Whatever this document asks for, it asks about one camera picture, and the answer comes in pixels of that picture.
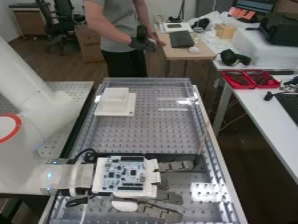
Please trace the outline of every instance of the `red tray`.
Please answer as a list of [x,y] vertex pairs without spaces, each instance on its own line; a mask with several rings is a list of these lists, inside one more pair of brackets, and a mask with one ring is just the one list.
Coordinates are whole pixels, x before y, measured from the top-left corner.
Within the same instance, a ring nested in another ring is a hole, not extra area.
[[[276,89],[281,86],[281,83],[273,78],[273,76],[263,70],[247,70],[245,74],[255,82],[256,87],[260,89]],[[267,83],[257,83],[257,81],[252,78],[253,74],[256,74],[260,78],[264,78],[267,80]]]
[[[221,75],[227,82],[231,84],[233,89],[255,89],[256,88],[256,83],[255,81],[249,78],[249,76],[239,70],[233,71],[223,71]],[[240,76],[245,79],[247,84],[241,83],[235,79],[235,76]]]

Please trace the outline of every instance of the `hand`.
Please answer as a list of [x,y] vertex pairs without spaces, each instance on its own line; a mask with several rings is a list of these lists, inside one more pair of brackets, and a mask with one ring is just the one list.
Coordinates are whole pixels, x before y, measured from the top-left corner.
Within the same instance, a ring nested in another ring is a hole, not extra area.
[[158,44],[162,45],[163,47],[167,46],[167,43],[160,40],[156,33],[150,33],[148,38],[154,39],[158,42]]
[[156,52],[156,44],[150,39],[146,42],[140,42],[136,37],[132,37],[130,47],[140,51],[148,50]]

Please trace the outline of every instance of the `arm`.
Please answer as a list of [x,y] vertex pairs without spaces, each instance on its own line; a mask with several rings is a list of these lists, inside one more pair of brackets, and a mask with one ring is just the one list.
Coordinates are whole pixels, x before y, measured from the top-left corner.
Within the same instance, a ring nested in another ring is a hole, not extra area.
[[136,11],[138,11],[138,17],[144,26],[147,26],[148,29],[148,37],[156,40],[156,42],[162,45],[166,46],[166,42],[163,42],[158,34],[152,31],[152,25],[150,21],[150,14],[148,14],[148,8],[147,8],[147,3],[146,0],[134,0]]
[[118,30],[115,25],[104,16],[104,7],[92,0],[86,0],[86,14],[88,27],[99,32],[99,34],[120,43],[130,45],[132,43],[131,36]]

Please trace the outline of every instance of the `keyboard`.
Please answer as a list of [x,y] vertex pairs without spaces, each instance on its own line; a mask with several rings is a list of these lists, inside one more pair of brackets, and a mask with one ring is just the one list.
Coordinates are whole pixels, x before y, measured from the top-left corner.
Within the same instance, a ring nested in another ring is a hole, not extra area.
[[284,109],[291,115],[293,121],[298,125],[298,94],[277,94],[276,95]]
[[195,45],[190,31],[171,33],[172,48],[191,48]]

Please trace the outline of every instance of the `black pants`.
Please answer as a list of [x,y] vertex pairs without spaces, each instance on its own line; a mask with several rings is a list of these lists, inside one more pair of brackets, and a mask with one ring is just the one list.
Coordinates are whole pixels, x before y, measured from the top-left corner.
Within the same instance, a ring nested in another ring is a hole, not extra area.
[[115,53],[102,51],[108,64],[110,77],[147,77],[144,51]]

